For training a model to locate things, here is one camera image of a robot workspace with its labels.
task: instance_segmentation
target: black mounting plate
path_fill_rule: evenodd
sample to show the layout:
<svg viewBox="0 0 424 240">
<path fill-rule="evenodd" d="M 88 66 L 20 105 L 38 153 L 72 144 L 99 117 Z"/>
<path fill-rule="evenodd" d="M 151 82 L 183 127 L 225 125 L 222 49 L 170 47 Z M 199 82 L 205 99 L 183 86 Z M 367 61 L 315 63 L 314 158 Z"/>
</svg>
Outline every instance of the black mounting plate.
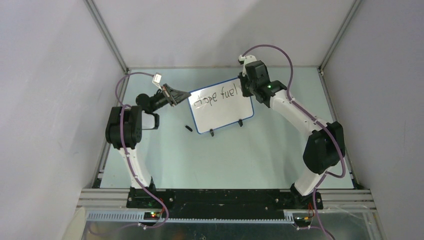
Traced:
<svg viewBox="0 0 424 240">
<path fill-rule="evenodd" d="M 171 218 L 178 219 L 282 219 L 283 210 L 307 210 L 312 203 L 312 194 L 300 202 L 292 192 L 280 189 L 152 189 L 152 194 L 163 200 Z M 323 209 L 319 192 L 316 200 L 317 208 Z M 143 189 L 135 188 L 129 191 L 126 207 L 162 208 Z"/>
</svg>

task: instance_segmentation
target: white backdrop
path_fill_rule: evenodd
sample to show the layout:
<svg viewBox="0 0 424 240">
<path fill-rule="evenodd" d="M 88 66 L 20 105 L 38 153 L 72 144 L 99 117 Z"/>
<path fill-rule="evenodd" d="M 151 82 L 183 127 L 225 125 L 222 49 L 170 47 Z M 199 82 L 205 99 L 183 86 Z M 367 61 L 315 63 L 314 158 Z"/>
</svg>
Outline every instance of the white backdrop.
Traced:
<svg viewBox="0 0 424 240">
<path fill-rule="evenodd" d="M 257 44 L 318 66 L 353 0 L 96 0 L 129 67 L 237 66 Z M 272 49 L 269 66 L 288 63 Z"/>
<path fill-rule="evenodd" d="M 0 239 L 61 239 L 122 76 L 82 0 L 2 1 Z"/>
</svg>

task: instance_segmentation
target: wire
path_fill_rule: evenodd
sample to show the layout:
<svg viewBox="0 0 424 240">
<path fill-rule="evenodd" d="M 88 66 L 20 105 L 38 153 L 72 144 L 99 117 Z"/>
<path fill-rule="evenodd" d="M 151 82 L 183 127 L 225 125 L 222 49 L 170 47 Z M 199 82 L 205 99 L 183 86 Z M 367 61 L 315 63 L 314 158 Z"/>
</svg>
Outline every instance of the wire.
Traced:
<svg viewBox="0 0 424 240">
<path fill-rule="evenodd" d="M 115 87 L 115 97 L 116 97 L 116 99 L 118 100 L 118 103 L 121 105 L 121 106 L 123 106 L 124 104 L 122 103 L 122 101 L 120 100 L 120 98 L 119 98 L 119 96 L 118 96 L 118 87 L 119 87 L 119 85 L 121 84 L 121 82 L 122 81 L 124 81 L 124 79 L 126 79 L 126 78 L 128 78 L 129 76 L 131 76 L 131 75 L 136 75 L 136 74 L 143 74 L 143 75 L 147 75 L 147 76 L 150 76 L 150 77 L 154 77 L 154 75 L 153 74 L 150 74 L 150 73 L 146 73 L 146 72 L 132 72 L 132 73 L 128 73 L 128 74 L 126 74 L 125 76 L 123 76 L 119 81 L 118 81 L 118 83 L 116 84 L 116 87 Z"/>
<path fill-rule="evenodd" d="M 323 175 L 322 175 L 322 177 L 321 177 L 321 179 L 319 180 L 319 182 L 315 185 L 315 187 L 313 188 L 313 193 L 312 193 L 312 199 L 313 199 L 313 207 L 314 207 L 314 209 L 315 209 L 315 214 L 316 214 L 316 218 L 318 219 L 318 223 L 319 223 L 319 226 L 320 226 L 320 228 L 321 228 L 321 230 L 322 230 L 322 232 L 324 232 L 325 234 L 326 234 L 326 236 L 328 236 L 328 237 L 330 237 L 330 236 L 333 236 L 333 235 L 331 235 L 331 233 L 329 234 L 329 235 L 327 235 L 327 230 L 324 228 L 324 225 L 323 225 L 323 223 L 321 222 L 321 219 L 320 219 L 320 216 L 318 215 L 318 211 L 317 211 L 317 204 L 316 204 L 316 202 L 315 202 L 315 194 L 316 194 L 316 192 L 317 192 L 317 188 L 321 185 L 321 183 L 324 181 L 324 179 L 326 178 L 326 175 L 328 174 L 328 175 L 331 175 L 331 176 L 333 176 L 333 177 L 335 177 L 335 178 L 338 178 L 338 179 L 342 179 L 342 178 L 344 178 L 345 177 L 345 175 L 346 175 L 346 166 L 345 166 L 345 160 L 344 160 L 344 158 L 343 158 L 343 154 L 342 154 L 342 151 L 341 151 L 341 149 L 340 149 L 340 146 L 339 146 L 339 144 L 337 143 L 337 141 L 336 141 L 336 139 L 334 138 L 334 136 L 331 134 L 331 132 L 324 126 L 324 124 L 322 124 L 320 121 L 318 121 L 317 120 L 317 118 L 315 118 L 311 113 L 309 113 L 305 108 L 303 108 L 300 104 L 298 104 L 293 98 L 292 98 L 292 96 L 290 95 L 290 88 L 291 88 L 291 86 L 292 86 L 292 81 L 293 81 L 293 74 L 294 74 L 294 70 L 293 70 L 293 63 L 292 63 L 292 60 L 290 59 L 290 57 L 289 57 L 289 55 L 284 51 L 284 50 L 282 50 L 281 48 L 279 48 L 279 47 L 277 47 L 277 46 L 274 46 L 274 45 L 271 45 L 271 44 L 259 44 L 259 45 L 256 45 L 256 46 L 253 46 L 253 47 L 251 47 L 251 48 L 249 48 L 246 52 L 244 52 L 241 56 L 242 57 L 244 57 L 246 54 L 248 54 L 250 51 L 252 51 L 252 50 L 254 50 L 254 49 L 257 49 L 257 48 L 262 48 L 262 47 L 266 47 L 266 48 L 273 48 L 273 49 L 276 49 L 276 50 L 278 50 L 278 51 L 280 51 L 286 58 L 287 58 L 287 60 L 288 60 L 288 64 L 289 64 L 289 66 L 290 66 L 290 79 L 288 80 L 288 85 L 287 85 L 287 91 L 286 91 L 286 95 L 287 95 L 287 99 L 294 105 L 294 106 L 296 106 L 300 111 L 302 111 L 305 115 L 307 115 L 314 123 L 316 123 L 320 128 L 322 128 L 324 131 L 325 131 L 325 133 L 327 133 L 327 135 L 329 136 L 329 138 L 331 139 L 331 142 L 333 143 L 333 145 L 335 146 L 335 149 L 336 149 L 336 151 L 337 151 L 337 154 L 338 154 L 338 157 L 339 157 L 339 159 L 340 159 L 340 162 L 341 162 L 341 174 L 340 175 L 337 175 L 337 174 L 335 174 L 335 173 L 332 173 L 332 172 L 329 172 L 329 171 L 326 171 Z"/>
<path fill-rule="evenodd" d="M 128 104 L 123 104 L 122 103 L 122 101 L 119 99 L 119 96 L 118 96 L 118 87 L 119 87 L 119 85 L 121 84 L 121 82 L 125 79 L 125 78 L 127 78 L 127 77 L 129 77 L 129 76 L 131 76 L 131 75 L 135 75 L 135 74 L 143 74 L 143 75 L 147 75 L 147 76 L 150 76 L 150 77 L 153 77 L 153 75 L 152 74 L 149 74 L 149 73 L 145 73 L 145 72 L 133 72 L 133 73 L 129 73 L 129 74 L 126 74 L 125 76 L 123 76 L 119 81 L 118 81 L 118 83 L 116 84 L 116 87 L 115 87 L 115 96 L 116 96 L 116 99 L 118 100 L 118 102 L 120 103 L 120 105 L 122 106 L 122 109 L 121 109 L 121 112 L 120 112 L 120 120 L 119 120 L 119 135 L 120 135 L 120 141 L 121 141 L 121 144 L 122 144 L 122 147 L 123 147 L 123 150 L 124 150 L 124 152 L 125 152 L 125 156 L 126 156 L 126 162 L 128 163 L 128 167 L 129 167 L 129 170 L 131 171 L 131 174 L 132 174 L 132 176 L 134 177 L 134 179 L 135 179 L 135 181 L 138 183 L 138 185 L 140 185 L 140 187 L 148 194 L 148 195 L 150 195 L 153 199 L 155 199 L 156 201 L 158 201 L 161 205 L 162 205 L 162 211 L 160 212 L 160 214 L 161 214 L 161 217 L 162 217 L 162 213 L 165 211 L 166 212 L 166 217 L 165 217 L 165 219 L 162 221 L 162 222 L 157 222 L 155 225 L 153 225 L 153 226 L 147 226 L 147 225 L 144 225 L 144 224 L 142 224 L 141 222 L 138 222 L 138 223 L 129 223 L 129 224 L 126 224 L 126 225 L 123 225 L 123 226 L 121 226 L 121 227 L 119 227 L 119 228 L 117 228 L 117 229 L 115 229 L 115 230 L 112 230 L 112 231 L 109 231 L 109 232 L 105 232 L 105 233 L 98 233 L 98 232 L 93 232 L 92 230 L 91 230 L 91 225 L 88 227 L 88 232 L 90 233 L 90 234 L 92 234 L 92 235 L 95 235 L 95 236 L 107 236 L 107 235 L 111 235 L 111 234 L 114 234 L 114 233 L 117 233 L 117 232 L 119 232 L 120 230 L 122 230 L 122 229 L 125 229 L 125 228 L 128 228 L 128 227 L 133 227 L 133 226 L 139 226 L 139 227 L 143 227 L 144 229 L 155 229 L 155 228 L 159 228 L 160 226 L 162 226 L 163 224 L 165 224 L 167 221 L 168 221 L 168 219 L 169 219 L 169 215 L 170 215 L 170 212 L 168 211 L 168 208 L 167 208 L 167 206 L 163 203 L 163 201 L 161 201 L 158 197 L 156 197 L 155 195 L 153 195 L 153 193 L 151 193 L 149 190 L 147 190 L 147 188 L 141 183 L 141 181 L 139 180 L 139 178 L 138 178 L 138 176 L 136 175 L 136 173 L 135 173 L 135 171 L 134 171 L 134 169 L 133 169 L 133 166 L 131 166 L 131 161 L 130 161 L 130 154 L 128 153 L 128 150 L 127 150 L 127 146 L 125 146 L 125 141 L 124 141 L 124 111 L 125 111 L 125 108 L 130 108 L 131 106 L 130 105 L 128 105 Z"/>
<path fill-rule="evenodd" d="M 165 224 L 168 221 L 168 218 L 170 217 L 170 212 L 168 211 L 168 208 L 165 205 L 165 203 L 163 203 L 157 196 L 153 195 L 153 193 L 151 193 L 149 190 L 147 190 L 147 188 L 142 184 L 142 182 L 139 180 L 138 176 L 136 175 L 136 173 L 133 169 L 133 166 L 131 166 L 130 154 L 128 153 L 127 146 L 125 146 L 125 141 L 124 141 L 124 111 L 125 111 L 125 108 L 127 108 L 127 107 L 129 108 L 130 105 L 125 104 L 124 106 L 122 106 L 122 110 L 120 111 L 120 122 L 119 122 L 120 141 L 121 141 L 123 150 L 125 152 L 126 162 L 128 163 L 129 170 L 131 171 L 131 174 L 134 177 L 135 181 L 138 183 L 138 185 L 140 185 L 140 187 L 148 195 L 150 195 L 150 197 L 152 197 L 154 200 L 158 201 L 162 205 L 162 207 L 165 209 L 165 212 L 166 212 L 166 217 L 165 217 L 165 220 L 163 222 L 156 223 L 153 226 L 147 226 L 147 225 L 143 226 L 143 228 L 145 228 L 145 229 L 155 229 L 155 228 L 159 228 L 160 226 L 162 226 L 163 224 Z"/>
<path fill-rule="evenodd" d="M 295 227 L 297 230 L 311 230 L 311 229 L 319 229 L 319 230 L 321 230 L 321 228 L 320 227 L 317 227 L 317 226 L 303 226 L 303 227 L 300 227 L 300 226 L 297 226 L 296 223 L 295 224 L 292 224 L 292 226 Z M 333 234 L 331 234 L 330 231 L 325 230 L 325 232 L 332 238 L 332 240 L 336 240 L 336 238 L 333 236 Z"/>
</svg>

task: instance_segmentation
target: white wall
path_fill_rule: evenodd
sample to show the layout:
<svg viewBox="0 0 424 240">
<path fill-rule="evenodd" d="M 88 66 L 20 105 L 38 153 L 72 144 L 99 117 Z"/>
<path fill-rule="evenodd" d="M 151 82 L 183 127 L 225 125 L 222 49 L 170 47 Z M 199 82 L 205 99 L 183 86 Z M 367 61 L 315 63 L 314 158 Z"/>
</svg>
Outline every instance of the white wall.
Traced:
<svg viewBox="0 0 424 240">
<path fill-rule="evenodd" d="M 257 44 L 321 64 L 354 0 L 96 0 L 130 67 L 238 66 Z M 253 52 L 287 66 L 273 49 Z"/>
<path fill-rule="evenodd" d="M 2 1 L 0 239 L 60 239 L 122 73 L 82 0 Z"/>
<path fill-rule="evenodd" d="M 324 77 L 388 239 L 423 239 L 424 1 L 364 1 Z"/>
</svg>

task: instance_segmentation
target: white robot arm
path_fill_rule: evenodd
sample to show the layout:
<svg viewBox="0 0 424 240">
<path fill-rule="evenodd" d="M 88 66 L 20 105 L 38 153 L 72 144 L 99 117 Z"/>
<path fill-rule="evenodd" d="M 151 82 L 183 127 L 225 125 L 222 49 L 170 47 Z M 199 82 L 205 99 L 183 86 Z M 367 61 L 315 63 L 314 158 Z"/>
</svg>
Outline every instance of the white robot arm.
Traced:
<svg viewBox="0 0 424 240">
<path fill-rule="evenodd" d="M 243 64 L 243 70 L 238 76 L 243 96 L 255 96 L 258 102 L 264 103 L 268 108 L 281 114 L 302 136 L 308 139 L 303 154 L 303 161 L 307 168 L 292 185 L 291 190 L 295 189 L 301 196 L 311 194 L 323 174 L 340 160 L 329 136 L 316 122 L 327 123 L 326 128 L 335 136 L 344 156 L 345 143 L 342 126 L 338 122 L 328 123 L 313 114 L 314 120 L 312 120 L 299 109 L 300 104 L 296 102 L 297 106 L 295 106 L 293 96 L 290 95 L 291 98 L 288 98 L 286 86 L 279 81 L 270 81 L 267 67 L 255 56 L 239 56 L 238 61 Z"/>
</svg>

